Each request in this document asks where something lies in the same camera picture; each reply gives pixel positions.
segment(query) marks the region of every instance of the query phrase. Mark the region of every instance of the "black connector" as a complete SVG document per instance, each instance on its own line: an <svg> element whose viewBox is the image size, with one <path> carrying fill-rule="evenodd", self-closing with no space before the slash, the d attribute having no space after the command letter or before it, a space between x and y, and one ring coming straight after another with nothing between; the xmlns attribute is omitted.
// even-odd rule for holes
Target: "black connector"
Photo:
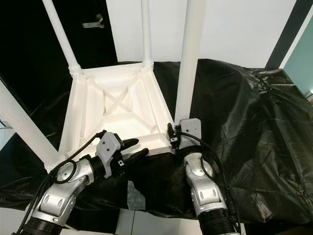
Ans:
<svg viewBox="0 0 313 235"><path fill-rule="evenodd" d="M226 209L202 212L198 219L203 235L224 235L236 232L235 224Z"/></svg>
<svg viewBox="0 0 313 235"><path fill-rule="evenodd" d="M176 131L176 133L174 132L173 126L170 123L168 123L167 124L167 134L170 138L170 143L171 143L173 149L178 150L178 147L180 144L180 132L179 132L180 126L175 126L175 131Z"/></svg>
<svg viewBox="0 0 313 235"><path fill-rule="evenodd" d="M21 235L59 235L63 226L31 217Z"/></svg>
<svg viewBox="0 0 313 235"><path fill-rule="evenodd" d="M97 133L97 134L96 134L96 138L100 138L100 139L101 139L101 138L104 136L105 133L107 133L106 130L103 130L103 131Z"/></svg>

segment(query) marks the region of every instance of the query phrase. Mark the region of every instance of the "white wall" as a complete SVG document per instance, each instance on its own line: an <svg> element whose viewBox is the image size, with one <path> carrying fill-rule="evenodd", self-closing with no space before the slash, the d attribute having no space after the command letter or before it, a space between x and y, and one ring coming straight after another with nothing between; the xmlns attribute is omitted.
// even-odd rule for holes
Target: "white wall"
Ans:
<svg viewBox="0 0 313 235"><path fill-rule="evenodd" d="M264 67L296 0L207 0L200 58ZM107 0L118 61L143 59L140 0ZM150 0L154 61L180 61L187 0Z"/></svg>
<svg viewBox="0 0 313 235"><path fill-rule="evenodd" d="M16 232L24 216L23 211L0 208L0 235ZM166 219L141 211L121 210L116 228L118 235L201 235L199 222L188 219ZM63 229L60 235L109 235L88 231Z"/></svg>

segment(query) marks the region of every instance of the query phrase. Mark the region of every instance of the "robotic hand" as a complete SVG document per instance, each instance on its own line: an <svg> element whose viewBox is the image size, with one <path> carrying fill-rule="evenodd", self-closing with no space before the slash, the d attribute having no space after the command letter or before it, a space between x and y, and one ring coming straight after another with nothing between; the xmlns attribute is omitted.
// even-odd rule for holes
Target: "robotic hand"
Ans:
<svg viewBox="0 0 313 235"><path fill-rule="evenodd" d="M184 157L187 182L200 227L204 235L240 235L230 219L223 195L213 181L213 169L203 159L200 143L201 121L197 118L181 120L175 126L168 124L170 142Z"/></svg>
<svg viewBox="0 0 313 235"><path fill-rule="evenodd" d="M91 158L86 155L78 162L74 162L72 158L96 137L101 138L97 145L96 156ZM39 201L35 205L31 218L27 224L23 225L28 217L26 213L19 230L12 235L59 235L75 205L77 195L85 186L99 177L110 177L114 170L123 171L128 164L148 154L149 150L145 148L123 161L121 151L137 143L138 139L122 141L117 134L112 132L98 133L68 160L49 173L48 176L51 177L48 177L45 182L48 182L50 178L53 184L46 191L44 191L44 183L42 184L42 193L35 195Z"/></svg>

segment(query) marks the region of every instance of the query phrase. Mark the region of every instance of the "black cloth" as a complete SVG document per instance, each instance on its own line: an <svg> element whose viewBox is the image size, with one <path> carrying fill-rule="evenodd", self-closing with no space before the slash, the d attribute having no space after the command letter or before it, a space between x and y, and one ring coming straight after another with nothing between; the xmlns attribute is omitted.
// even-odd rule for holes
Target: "black cloth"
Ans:
<svg viewBox="0 0 313 235"><path fill-rule="evenodd" d="M154 73L174 117L179 63L155 62ZM69 81L32 115L56 148ZM283 70L199 60L190 116L201 119L202 139L221 159L243 222L313 222L313 108ZM27 148L15 135L0 152L2 207L24 209L45 175L43 164ZM223 190L221 174L214 168ZM194 218L183 165L176 156L147 157L128 176L146 197L150 213ZM126 208L127 179L104 181L86 188L76 207L98 211Z"/></svg>

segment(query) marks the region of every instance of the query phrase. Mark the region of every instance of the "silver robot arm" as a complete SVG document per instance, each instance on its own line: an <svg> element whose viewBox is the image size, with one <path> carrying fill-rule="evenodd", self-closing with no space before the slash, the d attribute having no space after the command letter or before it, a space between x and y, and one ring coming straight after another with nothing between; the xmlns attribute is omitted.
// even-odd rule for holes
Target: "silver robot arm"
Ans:
<svg viewBox="0 0 313 235"><path fill-rule="evenodd" d="M213 169L203 160L200 142L184 133L201 139L201 121L197 118L181 120L175 127L168 125L170 141L180 156L184 157L187 182L191 188L196 216L204 235L240 235L231 221L220 188L213 181Z"/></svg>

